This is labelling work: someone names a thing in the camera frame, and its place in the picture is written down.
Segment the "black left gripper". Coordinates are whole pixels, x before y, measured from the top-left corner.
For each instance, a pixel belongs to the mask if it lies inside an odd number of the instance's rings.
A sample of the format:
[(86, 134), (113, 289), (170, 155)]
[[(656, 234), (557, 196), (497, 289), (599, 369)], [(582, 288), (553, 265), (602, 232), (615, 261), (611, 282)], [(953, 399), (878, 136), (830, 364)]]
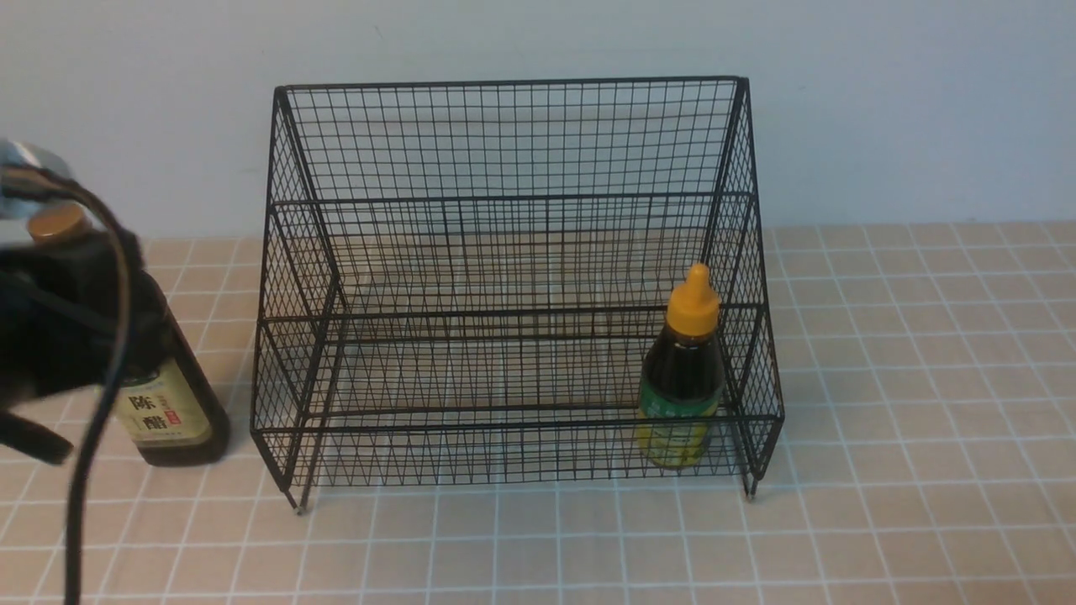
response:
[[(102, 229), (30, 227), (28, 234), (26, 244), (3, 249), (3, 445), (60, 465), (73, 445), (14, 409), (105, 382), (118, 327), (118, 264)], [(139, 416), (138, 396), (166, 391), (169, 337), (140, 241), (128, 230), (119, 238), (132, 268), (132, 338), (116, 405)]]

